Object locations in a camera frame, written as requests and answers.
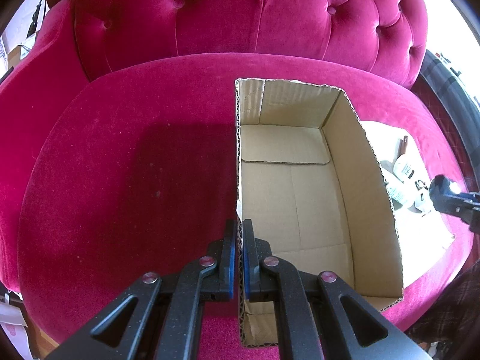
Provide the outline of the white charger plug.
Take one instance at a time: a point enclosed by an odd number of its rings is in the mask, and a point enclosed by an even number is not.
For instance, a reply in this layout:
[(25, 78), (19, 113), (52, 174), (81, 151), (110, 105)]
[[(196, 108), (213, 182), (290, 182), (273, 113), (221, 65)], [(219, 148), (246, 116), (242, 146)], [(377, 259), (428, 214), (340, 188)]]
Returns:
[(422, 215), (427, 215), (431, 212), (433, 208), (433, 203), (431, 202), (430, 192), (423, 180), (417, 180), (414, 182), (416, 187), (416, 195), (413, 203), (413, 207), (416, 211)]

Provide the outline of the cardboard box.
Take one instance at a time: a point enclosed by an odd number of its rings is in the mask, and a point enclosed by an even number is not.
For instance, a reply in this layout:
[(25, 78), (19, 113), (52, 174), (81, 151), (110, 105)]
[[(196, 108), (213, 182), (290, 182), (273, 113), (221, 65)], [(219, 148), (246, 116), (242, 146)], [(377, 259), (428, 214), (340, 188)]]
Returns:
[(297, 269), (335, 272), (379, 311), (400, 302), (393, 204), (345, 91), (240, 78), (235, 93), (239, 218)]

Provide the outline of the pale green lotion bottle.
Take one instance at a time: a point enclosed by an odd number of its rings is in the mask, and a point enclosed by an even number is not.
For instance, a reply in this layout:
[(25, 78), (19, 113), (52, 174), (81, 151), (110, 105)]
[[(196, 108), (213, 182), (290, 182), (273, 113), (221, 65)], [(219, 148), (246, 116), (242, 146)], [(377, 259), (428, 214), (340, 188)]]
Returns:
[(380, 161), (380, 166), (385, 180), (385, 188), (391, 200), (402, 208), (409, 209), (412, 207), (416, 197), (414, 184), (408, 180), (400, 180), (393, 173), (391, 163), (388, 161)]

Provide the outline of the white cream jar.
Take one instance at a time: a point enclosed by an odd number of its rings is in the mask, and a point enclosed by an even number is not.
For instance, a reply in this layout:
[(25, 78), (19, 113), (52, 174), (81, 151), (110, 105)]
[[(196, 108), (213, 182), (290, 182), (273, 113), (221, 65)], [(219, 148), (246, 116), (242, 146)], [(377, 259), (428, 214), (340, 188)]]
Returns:
[(392, 171), (403, 183), (414, 181), (417, 173), (416, 159), (410, 154), (402, 154), (394, 161)]

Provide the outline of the brown cosmetic tube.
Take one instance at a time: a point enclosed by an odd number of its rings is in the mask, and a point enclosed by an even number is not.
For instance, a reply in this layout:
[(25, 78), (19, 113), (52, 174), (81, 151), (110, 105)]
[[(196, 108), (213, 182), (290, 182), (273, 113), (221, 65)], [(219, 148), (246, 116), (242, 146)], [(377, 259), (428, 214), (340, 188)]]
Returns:
[(403, 139), (401, 140), (400, 146), (399, 146), (399, 155), (400, 156), (404, 155), (406, 153), (407, 145), (408, 145), (408, 136), (404, 136)]

